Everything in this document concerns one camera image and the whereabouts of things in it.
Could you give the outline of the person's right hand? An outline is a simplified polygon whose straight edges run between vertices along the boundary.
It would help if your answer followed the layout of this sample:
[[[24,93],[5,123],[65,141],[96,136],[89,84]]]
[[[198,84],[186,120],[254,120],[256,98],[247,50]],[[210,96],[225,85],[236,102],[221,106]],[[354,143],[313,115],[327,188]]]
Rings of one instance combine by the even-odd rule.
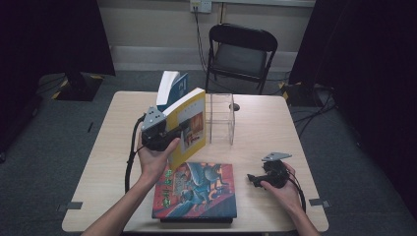
[[[278,202],[289,215],[303,213],[304,210],[302,208],[298,188],[294,179],[295,170],[288,163],[284,163],[284,165],[289,172],[289,179],[282,188],[275,188],[266,181],[262,181],[261,185],[263,188],[274,195],[274,197],[278,200]]]

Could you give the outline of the red book with dragon cover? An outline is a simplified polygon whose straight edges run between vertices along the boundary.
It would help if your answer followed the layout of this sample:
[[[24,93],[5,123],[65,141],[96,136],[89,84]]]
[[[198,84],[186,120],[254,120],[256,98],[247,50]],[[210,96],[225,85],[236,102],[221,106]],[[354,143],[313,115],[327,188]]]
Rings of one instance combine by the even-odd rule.
[[[231,222],[237,217],[233,166],[185,162],[166,167],[155,185],[152,215],[160,221]]]

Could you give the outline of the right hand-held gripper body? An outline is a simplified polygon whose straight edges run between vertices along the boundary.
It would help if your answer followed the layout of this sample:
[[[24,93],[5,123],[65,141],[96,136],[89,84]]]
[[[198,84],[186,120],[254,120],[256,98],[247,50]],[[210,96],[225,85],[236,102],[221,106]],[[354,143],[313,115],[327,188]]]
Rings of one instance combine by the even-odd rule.
[[[289,173],[282,162],[282,158],[290,157],[288,153],[271,152],[267,156],[262,158],[264,163],[263,169],[266,175],[263,177],[264,181],[267,181],[275,188],[282,188],[289,180]]]

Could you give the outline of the black curtain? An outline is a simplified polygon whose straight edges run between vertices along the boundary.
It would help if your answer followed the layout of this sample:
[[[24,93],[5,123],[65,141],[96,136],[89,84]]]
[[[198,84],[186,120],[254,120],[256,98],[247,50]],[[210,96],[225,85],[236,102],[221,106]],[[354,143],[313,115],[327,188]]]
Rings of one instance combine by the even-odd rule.
[[[417,219],[417,0],[316,0],[289,82],[333,89]]]
[[[98,0],[0,0],[0,163],[60,73],[115,74]]]

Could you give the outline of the blue book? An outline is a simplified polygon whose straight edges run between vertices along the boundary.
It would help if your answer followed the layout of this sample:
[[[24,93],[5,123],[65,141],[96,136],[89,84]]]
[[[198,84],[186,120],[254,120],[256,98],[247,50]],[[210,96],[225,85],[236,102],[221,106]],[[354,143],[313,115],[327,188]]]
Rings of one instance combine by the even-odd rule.
[[[159,111],[164,111],[188,93],[188,78],[187,74],[181,75],[178,71],[163,72],[156,97]]]

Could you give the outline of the white wall socket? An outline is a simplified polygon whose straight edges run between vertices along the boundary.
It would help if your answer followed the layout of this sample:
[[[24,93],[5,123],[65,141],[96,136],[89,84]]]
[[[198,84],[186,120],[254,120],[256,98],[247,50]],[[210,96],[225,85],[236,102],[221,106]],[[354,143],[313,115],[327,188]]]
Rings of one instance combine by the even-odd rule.
[[[190,11],[192,13],[209,14],[212,9],[210,0],[190,0]]]

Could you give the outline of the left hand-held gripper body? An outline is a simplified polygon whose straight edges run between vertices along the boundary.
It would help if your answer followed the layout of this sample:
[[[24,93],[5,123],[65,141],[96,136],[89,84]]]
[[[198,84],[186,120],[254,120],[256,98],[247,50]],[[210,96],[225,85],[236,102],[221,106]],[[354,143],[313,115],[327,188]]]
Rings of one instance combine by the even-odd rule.
[[[157,108],[150,107],[141,128],[142,145],[150,150],[164,151],[175,139],[171,135],[174,128],[167,130],[167,117]]]

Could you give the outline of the black stand base yellow tape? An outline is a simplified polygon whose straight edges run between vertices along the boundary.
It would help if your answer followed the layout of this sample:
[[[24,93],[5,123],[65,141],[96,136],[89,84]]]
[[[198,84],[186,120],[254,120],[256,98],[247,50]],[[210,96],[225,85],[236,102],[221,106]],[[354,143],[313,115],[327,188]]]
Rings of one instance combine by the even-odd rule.
[[[103,82],[101,75],[52,74],[39,80],[36,95],[49,94],[55,100],[93,101]]]

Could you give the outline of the yellow book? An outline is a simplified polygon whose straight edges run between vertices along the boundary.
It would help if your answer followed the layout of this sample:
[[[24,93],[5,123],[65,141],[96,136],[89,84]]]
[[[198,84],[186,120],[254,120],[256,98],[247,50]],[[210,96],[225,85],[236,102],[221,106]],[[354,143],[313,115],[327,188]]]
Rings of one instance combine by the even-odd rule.
[[[188,123],[177,148],[168,157],[168,165],[175,170],[206,144],[206,92],[195,88],[163,111],[167,130]]]

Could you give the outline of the yellow black floor base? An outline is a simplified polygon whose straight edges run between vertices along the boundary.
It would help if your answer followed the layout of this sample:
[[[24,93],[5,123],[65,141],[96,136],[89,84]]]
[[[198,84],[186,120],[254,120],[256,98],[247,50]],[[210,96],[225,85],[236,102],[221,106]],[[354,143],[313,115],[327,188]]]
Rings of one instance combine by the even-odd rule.
[[[296,105],[302,102],[302,96],[300,93],[301,86],[299,84],[288,85],[287,83],[279,83],[278,87],[280,88],[282,97],[288,104]]]

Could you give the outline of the grey tape strip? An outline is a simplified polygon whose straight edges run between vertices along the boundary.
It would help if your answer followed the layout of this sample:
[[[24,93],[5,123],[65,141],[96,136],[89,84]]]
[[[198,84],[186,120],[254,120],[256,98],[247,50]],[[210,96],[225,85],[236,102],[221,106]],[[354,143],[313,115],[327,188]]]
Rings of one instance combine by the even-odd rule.
[[[322,206],[323,208],[331,207],[329,201],[324,201],[321,199],[309,199],[310,206]]]
[[[59,205],[57,210],[59,212],[65,212],[68,209],[81,209],[83,203],[82,202],[69,202],[67,204]]]

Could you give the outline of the clear acrylic book rack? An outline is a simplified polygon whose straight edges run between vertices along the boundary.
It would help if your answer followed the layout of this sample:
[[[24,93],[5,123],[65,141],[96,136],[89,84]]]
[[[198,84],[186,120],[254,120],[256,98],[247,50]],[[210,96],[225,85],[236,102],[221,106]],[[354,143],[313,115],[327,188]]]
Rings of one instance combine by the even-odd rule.
[[[206,126],[210,144],[233,145],[235,103],[232,93],[210,93],[207,95]]]

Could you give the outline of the person's left hand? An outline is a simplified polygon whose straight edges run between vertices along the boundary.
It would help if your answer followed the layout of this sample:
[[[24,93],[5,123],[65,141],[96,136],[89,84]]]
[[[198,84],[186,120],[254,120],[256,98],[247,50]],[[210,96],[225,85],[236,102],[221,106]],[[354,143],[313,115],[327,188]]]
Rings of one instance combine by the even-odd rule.
[[[154,185],[164,171],[169,155],[177,148],[180,139],[175,138],[164,151],[150,150],[147,147],[138,149],[141,164],[141,175],[138,182]]]

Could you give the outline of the black folding chair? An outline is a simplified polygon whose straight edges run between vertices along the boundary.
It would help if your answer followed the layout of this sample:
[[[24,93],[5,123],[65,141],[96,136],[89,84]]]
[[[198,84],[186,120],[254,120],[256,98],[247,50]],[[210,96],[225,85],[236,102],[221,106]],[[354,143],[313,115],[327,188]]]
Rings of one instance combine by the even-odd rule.
[[[209,30],[208,39],[205,89],[209,89],[210,75],[221,75],[257,83],[258,92],[263,92],[278,47],[274,35],[263,29],[218,24]]]

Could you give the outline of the black book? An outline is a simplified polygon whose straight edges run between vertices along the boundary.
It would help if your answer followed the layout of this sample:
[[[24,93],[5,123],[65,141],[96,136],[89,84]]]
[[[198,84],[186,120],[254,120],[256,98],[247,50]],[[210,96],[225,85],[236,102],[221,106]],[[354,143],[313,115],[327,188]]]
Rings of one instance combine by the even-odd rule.
[[[232,217],[223,218],[162,218],[159,221],[163,223],[232,223]]]

